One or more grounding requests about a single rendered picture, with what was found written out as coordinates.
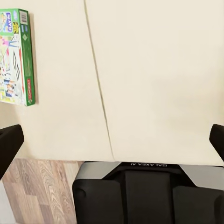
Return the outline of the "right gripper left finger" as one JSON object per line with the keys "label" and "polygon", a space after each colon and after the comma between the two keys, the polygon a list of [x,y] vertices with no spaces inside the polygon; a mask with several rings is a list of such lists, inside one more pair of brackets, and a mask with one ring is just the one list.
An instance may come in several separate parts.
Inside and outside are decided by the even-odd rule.
{"label": "right gripper left finger", "polygon": [[0,181],[23,142],[24,135],[20,124],[0,129]]}

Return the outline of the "board game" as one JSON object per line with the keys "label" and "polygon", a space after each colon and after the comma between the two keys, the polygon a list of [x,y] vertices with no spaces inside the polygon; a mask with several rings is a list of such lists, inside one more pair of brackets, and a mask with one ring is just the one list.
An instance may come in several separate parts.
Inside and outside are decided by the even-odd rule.
{"label": "board game", "polygon": [[0,101],[35,104],[27,10],[0,9]]}

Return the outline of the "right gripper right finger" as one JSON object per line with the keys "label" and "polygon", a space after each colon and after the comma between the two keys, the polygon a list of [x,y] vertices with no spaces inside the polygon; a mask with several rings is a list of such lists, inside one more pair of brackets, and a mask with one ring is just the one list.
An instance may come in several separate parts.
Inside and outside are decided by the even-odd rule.
{"label": "right gripper right finger", "polygon": [[211,128],[209,141],[224,162],[224,126],[214,124]]}

